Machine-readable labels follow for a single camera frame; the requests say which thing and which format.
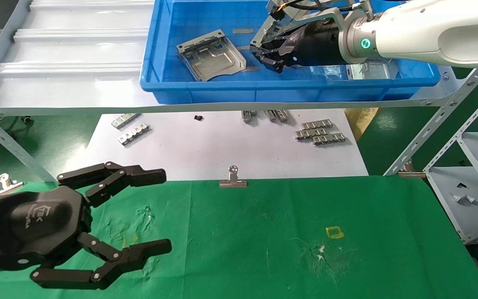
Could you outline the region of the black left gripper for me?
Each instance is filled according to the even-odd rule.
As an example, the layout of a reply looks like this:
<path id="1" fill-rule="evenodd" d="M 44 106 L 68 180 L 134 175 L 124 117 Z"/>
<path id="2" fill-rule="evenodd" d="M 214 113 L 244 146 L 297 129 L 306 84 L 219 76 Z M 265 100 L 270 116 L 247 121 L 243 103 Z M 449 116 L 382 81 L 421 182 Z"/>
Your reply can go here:
<path id="1" fill-rule="evenodd" d="M 106 162 L 59 174 L 57 180 L 60 186 L 51 191 L 0 196 L 0 271 L 43 264 L 30 274 L 42 288 L 105 290 L 122 274 L 143 269 L 150 257 L 171 252 L 169 239 L 116 250 L 89 234 L 93 219 L 89 206 L 97 208 L 129 186 L 163 184 L 164 169 Z M 85 198 L 75 191 L 88 186 Z M 52 266 L 67 262 L 81 248 L 104 264 L 96 270 Z"/>

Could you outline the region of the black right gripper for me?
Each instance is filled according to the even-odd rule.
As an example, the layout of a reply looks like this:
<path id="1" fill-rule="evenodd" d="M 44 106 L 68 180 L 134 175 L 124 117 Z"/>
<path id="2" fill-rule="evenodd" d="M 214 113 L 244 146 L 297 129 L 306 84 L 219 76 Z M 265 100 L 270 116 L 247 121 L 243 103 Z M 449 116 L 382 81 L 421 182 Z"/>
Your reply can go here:
<path id="1" fill-rule="evenodd" d="M 318 20 L 301 25 L 288 34 L 265 37 L 260 63 L 276 73 L 296 66 L 340 66 L 343 57 L 339 49 L 339 33 L 334 20 Z"/>

